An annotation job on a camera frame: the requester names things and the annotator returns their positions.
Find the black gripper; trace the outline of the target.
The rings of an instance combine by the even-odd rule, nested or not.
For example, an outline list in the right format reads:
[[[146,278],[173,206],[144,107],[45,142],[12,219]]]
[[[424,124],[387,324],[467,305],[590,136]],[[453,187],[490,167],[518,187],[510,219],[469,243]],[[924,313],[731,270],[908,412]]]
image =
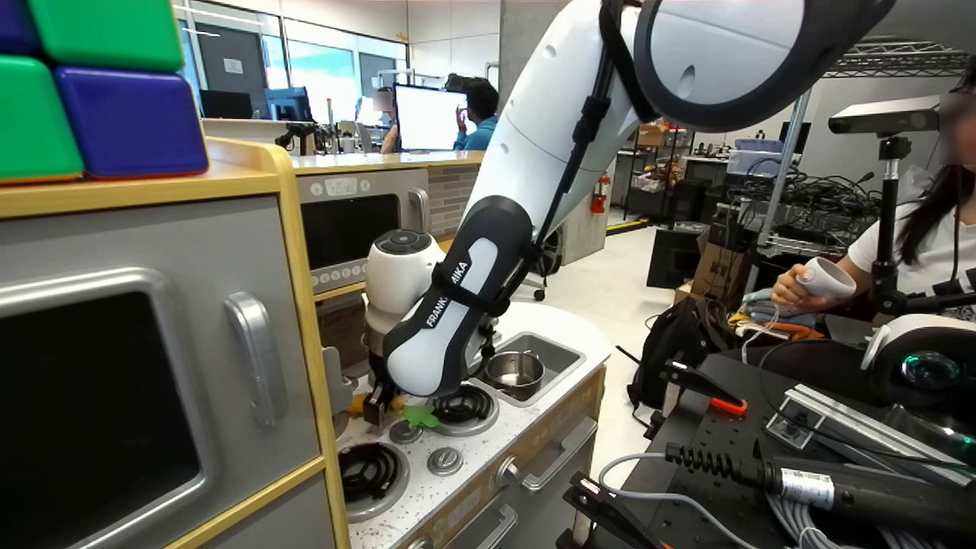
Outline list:
[[[369,375],[374,375],[374,391],[362,398],[362,417],[369,424],[380,424],[387,415],[401,387],[394,383],[394,378],[387,373],[387,358],[382,354],[369,356]]]

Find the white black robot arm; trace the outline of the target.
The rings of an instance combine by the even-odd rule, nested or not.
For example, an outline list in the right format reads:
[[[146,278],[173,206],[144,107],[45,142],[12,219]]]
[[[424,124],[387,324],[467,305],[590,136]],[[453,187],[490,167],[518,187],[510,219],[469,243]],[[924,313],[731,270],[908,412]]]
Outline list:
[[[382,334],[380,380],[449,395],[544,240],[641,121],[725,133],[806,95],[896,0],[571,0],[522,68],[445,257]]]

